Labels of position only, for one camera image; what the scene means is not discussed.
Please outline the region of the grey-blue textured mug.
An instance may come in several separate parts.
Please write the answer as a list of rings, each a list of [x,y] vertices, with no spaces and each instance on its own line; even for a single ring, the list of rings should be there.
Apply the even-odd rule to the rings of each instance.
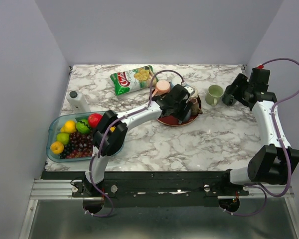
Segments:
[[[186,123],[189,121],[191,116],[191,108],[185,109],[185,111],[182,113],[182,115],[178,119],[178,124],[181,125],[183,123]]]

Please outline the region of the light green mug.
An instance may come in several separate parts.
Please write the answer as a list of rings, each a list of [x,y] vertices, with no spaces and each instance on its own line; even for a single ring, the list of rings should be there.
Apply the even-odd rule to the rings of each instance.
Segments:
[[[216,106],[224,95],[224,90],[219,85],[211,85],[206,93],[205,101],[210,106]]]

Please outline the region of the dark teal mug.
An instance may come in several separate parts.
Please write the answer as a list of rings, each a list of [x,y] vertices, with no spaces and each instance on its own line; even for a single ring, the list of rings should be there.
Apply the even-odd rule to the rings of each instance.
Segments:
[[[235,86],[228,85],[224,91],[222,102],[227,106],[234,105],[237,100],[234,98],[233,93],[235,92]]]

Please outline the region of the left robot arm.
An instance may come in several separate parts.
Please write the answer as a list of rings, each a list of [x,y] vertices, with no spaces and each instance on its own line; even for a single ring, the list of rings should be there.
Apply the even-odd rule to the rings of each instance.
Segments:
[[[128,131],[167,116],[174,117],[179,123],[188,121],[192,106],[190,98],[194,93],[193,87],[177,84],[165,96],[155,96],[135,109],[120,113],[106,111],[93,129],[93,153],[89,169],[85,172],[84,192],[90,197],[100,193],[100,182],[104,180],[109,157],[122,148]]]

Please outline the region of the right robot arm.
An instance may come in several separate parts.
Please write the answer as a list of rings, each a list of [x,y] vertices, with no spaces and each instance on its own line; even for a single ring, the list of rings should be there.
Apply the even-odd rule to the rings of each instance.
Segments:
[[[237,185],[286,185],[299,162],[299,150],[292,148],[282,129],[276,95],[268,91],[269,77],[270,71],[261,68],[253,68],[250,77],[240,73],[222,97],[227,106],[240,102],[250,109],[263,145],[248,166],[231,170],[229,178],[220,181],[219,189],[225,195],[235,192]]]

